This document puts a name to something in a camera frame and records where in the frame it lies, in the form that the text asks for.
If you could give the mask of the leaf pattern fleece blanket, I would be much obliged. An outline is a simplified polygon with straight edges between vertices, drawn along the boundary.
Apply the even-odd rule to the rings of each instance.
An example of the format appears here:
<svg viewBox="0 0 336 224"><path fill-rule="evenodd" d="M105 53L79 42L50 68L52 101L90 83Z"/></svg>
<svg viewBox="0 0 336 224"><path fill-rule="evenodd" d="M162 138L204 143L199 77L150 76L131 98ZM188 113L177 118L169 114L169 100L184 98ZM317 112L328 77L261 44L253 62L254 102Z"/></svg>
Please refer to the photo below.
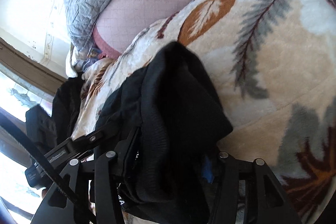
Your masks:
<svg viewBox="0 0 336 224"><path fill-rule="evenodd" d="M84 73L72 138L92 132L107 97L173 40L201 59L234 127L220 146L263 158L314 223L335 192L333 1L193 0Z"/></svg>

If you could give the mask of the black pants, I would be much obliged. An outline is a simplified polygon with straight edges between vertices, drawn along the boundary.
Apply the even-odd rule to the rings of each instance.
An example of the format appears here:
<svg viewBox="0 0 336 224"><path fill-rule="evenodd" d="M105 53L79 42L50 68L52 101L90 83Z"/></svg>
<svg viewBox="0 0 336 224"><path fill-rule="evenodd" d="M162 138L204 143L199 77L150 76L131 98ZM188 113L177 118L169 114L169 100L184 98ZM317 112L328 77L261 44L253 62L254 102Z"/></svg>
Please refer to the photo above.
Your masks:
<svg viewBox="0 0 336 224"><path fill-rule="evenodd" d="M125 210L156 223L207 223L206 161L233 130L198 57L179 42L164 46L105 101L94 124L126 137L136 153L120 182Z"/></svg>

